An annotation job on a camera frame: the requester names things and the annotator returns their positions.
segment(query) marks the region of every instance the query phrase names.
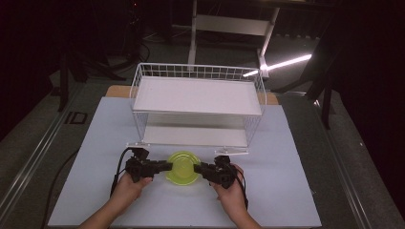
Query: black cable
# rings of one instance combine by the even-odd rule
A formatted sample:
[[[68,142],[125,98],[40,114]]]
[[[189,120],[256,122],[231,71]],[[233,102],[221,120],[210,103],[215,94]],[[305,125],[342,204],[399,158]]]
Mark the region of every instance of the black cable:
[[[44,218],[42,219],[42,225],[41,228],[45,228],[45,224],[47,223],[47,219],[48,219],[48,211],[50,208],[50,203],[51,203],[51,197],[52,197],[52,193],[53,193],[53,188],[54,185],[56,184],[57,178],[59,177],[60,173],[62,172],[63,168],[65,168],[66,164],[78,153],[78,149],[76,151],[74,151],[66,160],[65,162],[63,162],[62,166],[59,168],[59,170],[56,172],[55,177],[53,178],[53,182],[51,184],[51,189],[48,193],[48,199],[47,199],[47,203],[46,203],[46,207],[45,207],[45,214],[44,214]]]
[[[247,209],[247,207],[248,207],[248,205],[249,205],[249,200],[247,200],[247,195],[246,195],[246,179],[245,179],[244,174],[243,174],[240,170],[236,169],[236,170],[242,175],[242,179],[244,180],[244,184],[242,184],[241,180],[240,180],[239,177],[238,177],[238,174],[235,174],[235,173],[233,172],[233,170],[232,170],[232,168],[230,167],[230,165],[229,165],[229,164],[225,164],[225,166],[229,169],[229,171],[232,173],[233,176],[235,176],[236,180],[238,181],[239,186],[241,187],[241,190],[242,190],[242,194],[244,195],[245,207],[246,207],[246,209]]]
[[[125,154],[126,154],[129,150],[131,150],[131,148],[126,148],[126,149],[122,152],[122,154],[121,154],[121,158],[119,159],[119,163],[118,163],[118,166],[117,166],[117,172],[116,172],[116,174],[114,175],[114,181],[113,181],[113,184],[111,185],[110,196],[113,194],[114,190],[116,189],[116,186],[117,186],[117,183],[118,183],[119,175],[124,171],[124,170],[120,171],[119,169],[121,168],[121,163],[122,163],[122,160],[123,160]]]

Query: white table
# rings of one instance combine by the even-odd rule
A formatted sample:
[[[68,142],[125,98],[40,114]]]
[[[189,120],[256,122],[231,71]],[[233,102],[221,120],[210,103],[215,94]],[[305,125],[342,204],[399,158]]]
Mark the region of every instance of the white table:
[[[108,199],[121,152],[138,140],[128,98],[103,97],[49,220],[50,226],[77,226]],[[149,159],[167,159],[178,150],[213,163],[208,147],[152,146]],[[266,106],[247,156],[231,161],[245,170],[249,212],[264,227],[321,226],[308,182],[281,106]],[[155,175],[142,197],[113,227],[234,227],[216,200],[216,193],[199,177],[177,186]]]

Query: green bowl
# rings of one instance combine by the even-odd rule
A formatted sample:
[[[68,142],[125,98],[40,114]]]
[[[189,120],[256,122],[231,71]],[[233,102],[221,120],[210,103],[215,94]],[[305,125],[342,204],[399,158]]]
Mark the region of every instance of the green bowl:
[[[199,174],[194,172],[194,164],[200,164],[200,160],[193,153],[178,151],[171,155],[167,161],[173,163],[173,168],[166,172],[166,178],[173,183],[188,185],[199,177]]]

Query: light tube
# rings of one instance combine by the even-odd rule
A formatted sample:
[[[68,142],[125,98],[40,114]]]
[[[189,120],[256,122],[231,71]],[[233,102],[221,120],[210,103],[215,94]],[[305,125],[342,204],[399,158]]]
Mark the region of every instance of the light tube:
[[[260,69],[270,71],[270,70],[281,68],[281,67],[284,67],[284,66],[287,66],[287,65],[295,64],[295,63],[298,63],[298,62],[301,62],[301,61],[309,60],[311,57],[312,57],[312,55],[308,54],[308,55],[304,55],[304,56],[301,56],[301,57],[298,57],[298,58],[295,58],[295,59],[291,59],[291,60],[288,60],[288,61],[285,61],[285,62],[281,62],[279,64],[271,65],[271,66],[262,65],[262,66],[260,66]],[[251,76],[251,75],[256,74],[256,73],[258,73],[258,71],[253,71],[253,72],[250,72],[250,73],[246,73],[246,74],[244,74],[244,77],[248,77],[248,76]]]

